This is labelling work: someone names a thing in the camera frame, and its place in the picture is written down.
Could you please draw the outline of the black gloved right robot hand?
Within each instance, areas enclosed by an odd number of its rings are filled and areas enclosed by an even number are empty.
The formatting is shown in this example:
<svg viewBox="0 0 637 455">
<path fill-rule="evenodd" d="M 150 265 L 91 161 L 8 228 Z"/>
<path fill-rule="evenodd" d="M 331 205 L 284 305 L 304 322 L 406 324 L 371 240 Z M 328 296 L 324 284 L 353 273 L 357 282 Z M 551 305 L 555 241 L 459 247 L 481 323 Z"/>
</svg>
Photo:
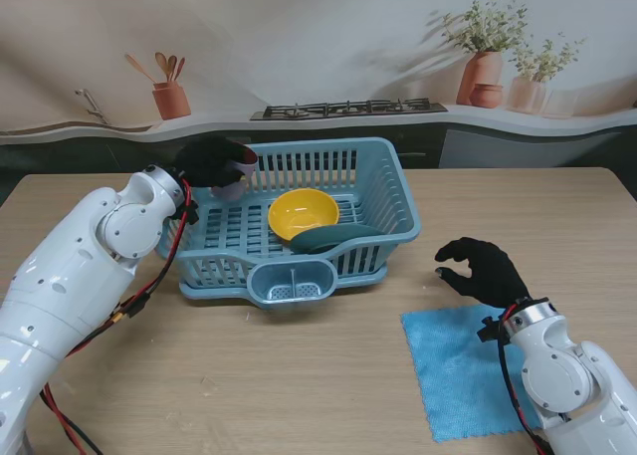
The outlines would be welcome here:
<svg viewBox="0 0 637 455">
<path fill-rule="evenodd" d="M 441 280 L 463 297 L 506 309 L 518 300 L 530 300 L 529 290 L 508 254 L 491 242 L 462 237 L 440 248 L 434 256 L 439 263 L 453 260 L 468 263 L 469 277 L 447 267 L 436 272 Z"/>
</svg>

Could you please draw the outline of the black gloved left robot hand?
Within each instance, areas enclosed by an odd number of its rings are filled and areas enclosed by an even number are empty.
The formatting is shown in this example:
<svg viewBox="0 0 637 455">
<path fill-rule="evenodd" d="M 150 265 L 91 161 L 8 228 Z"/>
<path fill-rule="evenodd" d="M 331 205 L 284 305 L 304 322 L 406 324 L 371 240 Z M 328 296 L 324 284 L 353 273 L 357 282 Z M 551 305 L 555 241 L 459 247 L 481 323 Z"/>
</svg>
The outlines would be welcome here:
<svg viewBox="0 0 637 455">
<path fill-rule="evenodd" d="M 256 153 L 248 146 L 223 136 L 191 141 L 178 151 L 173 166 L 194 187 L 226 187 L 248 176 L 241 165 L 254 165 Z"/>
</svg>

